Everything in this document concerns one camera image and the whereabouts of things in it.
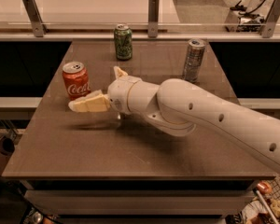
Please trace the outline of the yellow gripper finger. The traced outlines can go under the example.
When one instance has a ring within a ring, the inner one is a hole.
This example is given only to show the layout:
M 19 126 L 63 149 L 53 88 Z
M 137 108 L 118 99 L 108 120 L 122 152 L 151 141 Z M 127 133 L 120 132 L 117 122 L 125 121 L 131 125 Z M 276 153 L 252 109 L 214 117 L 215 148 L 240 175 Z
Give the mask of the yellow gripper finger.
M 118 66 L 114 66 L 113 69 L 114 69 L 115 79 L 118 79 L 120 77 L 125 77 L 125 76 L 128 75 L 127 72 L 125 72 L 124 70 L 122 70 Z
M 93 91 L 90 94 L 77 98 L 68 104 L 74 112 L 106 112 L 110 108 L 108 96 L 101 90 Z

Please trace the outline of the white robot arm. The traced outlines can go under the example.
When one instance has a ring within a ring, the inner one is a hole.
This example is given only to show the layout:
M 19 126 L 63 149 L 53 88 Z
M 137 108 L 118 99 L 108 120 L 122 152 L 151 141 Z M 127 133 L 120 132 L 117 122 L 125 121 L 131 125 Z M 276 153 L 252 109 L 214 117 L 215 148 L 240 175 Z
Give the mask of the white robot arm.
M 280 174 L 280 119 L 223 100 L 182 79 L 157 85 L 114 68 L 107 93 L 94 91 L 71 101 L 74 112 L 137 114 L 172 136 L 186 136 L 200 125 L 230 139 Z

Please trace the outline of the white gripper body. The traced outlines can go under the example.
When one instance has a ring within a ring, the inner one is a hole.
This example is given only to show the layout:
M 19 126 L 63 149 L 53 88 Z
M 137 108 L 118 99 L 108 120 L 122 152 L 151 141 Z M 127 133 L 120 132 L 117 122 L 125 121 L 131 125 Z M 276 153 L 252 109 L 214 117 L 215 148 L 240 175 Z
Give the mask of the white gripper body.
M 123 114 L 130 114 L 128 107 L 128 97 L 130 89 L 137 82 L 141 81 L 139 77 L 123 76 L 113 81 L 107 90 L 107 96 L 111 107 Z

